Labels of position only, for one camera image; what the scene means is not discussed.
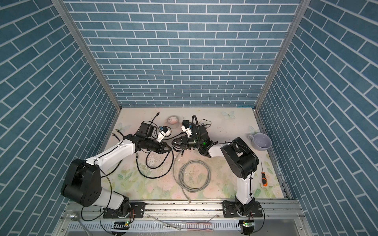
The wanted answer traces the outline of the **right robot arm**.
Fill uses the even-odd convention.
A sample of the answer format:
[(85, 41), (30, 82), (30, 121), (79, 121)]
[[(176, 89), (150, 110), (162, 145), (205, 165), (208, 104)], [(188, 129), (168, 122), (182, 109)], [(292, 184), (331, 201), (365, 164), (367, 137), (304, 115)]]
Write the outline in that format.
[(252, 192), (253, 175), (259, 165), (257, 155), (240, 137), (230, 142), (215, 142), (208, 135), (204, 126), (182, 126), (183, 135), (173, 139), (173, 147), (181, 150), (196, 149), (205, 157), (223, 157), (233, 174), (238, 178), (235, 203), (239, 211), (252, 207), (254, 194)]

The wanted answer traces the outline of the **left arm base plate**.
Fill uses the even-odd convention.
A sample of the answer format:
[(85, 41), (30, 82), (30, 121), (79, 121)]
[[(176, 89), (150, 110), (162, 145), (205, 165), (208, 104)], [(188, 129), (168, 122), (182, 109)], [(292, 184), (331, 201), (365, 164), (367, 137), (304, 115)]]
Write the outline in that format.
[(104, 219), (136, 219), (144, 215), (146, 203), (144, 202), (127, 202), (120, 206), (119, 209), (106, 208), (103, 214)]

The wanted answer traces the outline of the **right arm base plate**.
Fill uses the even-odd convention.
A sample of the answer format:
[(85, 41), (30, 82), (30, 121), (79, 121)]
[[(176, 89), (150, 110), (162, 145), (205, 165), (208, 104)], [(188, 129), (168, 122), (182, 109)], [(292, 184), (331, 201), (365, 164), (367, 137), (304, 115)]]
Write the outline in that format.
[(223, 217), (263, 217), (260, 202), (251, 201), (243, 205), (239, 201), (223, 201), (222, 203)]

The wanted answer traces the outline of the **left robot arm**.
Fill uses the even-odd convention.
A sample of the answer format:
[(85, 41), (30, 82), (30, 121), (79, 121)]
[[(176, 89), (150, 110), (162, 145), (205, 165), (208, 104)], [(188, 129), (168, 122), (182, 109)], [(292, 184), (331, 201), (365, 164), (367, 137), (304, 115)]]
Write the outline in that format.
[(75, 159), (69, 165), (61, 194), (83, 207), (100, 206), (115, 210), (120, 217), (130, 211), (129, 198), (107, 190), (102, 186), (101, 178), (106, 172), (123, 159), (145, 149), (163, 154), (171, 151), (171, 147), (163, 141), (171, 134), (167, 126), (158, 128), (152, 122), (142, 122), (135, 134), (123, 136), (113, 147), (86, 160)]

